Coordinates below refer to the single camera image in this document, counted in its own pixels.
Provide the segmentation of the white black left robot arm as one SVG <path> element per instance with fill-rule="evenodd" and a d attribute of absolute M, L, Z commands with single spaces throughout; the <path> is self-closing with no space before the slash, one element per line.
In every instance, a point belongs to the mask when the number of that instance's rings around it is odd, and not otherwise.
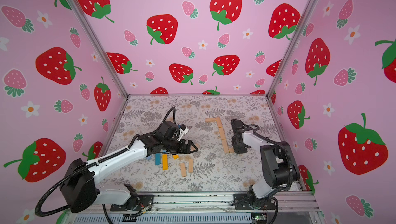
<path fill-rule="evenodd" d="M 92 205 L 111 204 L 122 210 L 146 209 L 136 190 L 129 184 L 123 187 L 104 187 L 101 182 L 117 170 L 154 154 L 180 155 L 198 151 L 191 140 L 153 132 L 135 135 L 132 142 L 106 156 L 83 162 L 73 161 L 60 185 L 60 190 L 72 213 L 82 212 Z"/>

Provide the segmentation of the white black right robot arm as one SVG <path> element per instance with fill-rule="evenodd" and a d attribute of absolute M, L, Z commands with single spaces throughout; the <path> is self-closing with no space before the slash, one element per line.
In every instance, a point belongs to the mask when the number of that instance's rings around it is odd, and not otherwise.
<path fill-rule="evenodd" d="M 234 132 L 232 145 L 236 154 L 246 153 L 249 148 L 260 153 L 263 178 L 249 187 L 246 199 L 251 207 L 262 207 L 275 194 L 290 190 L 299 181 L 299 169 L 286 141 L 273 141 L 253 130 L 238 130 Z"/>

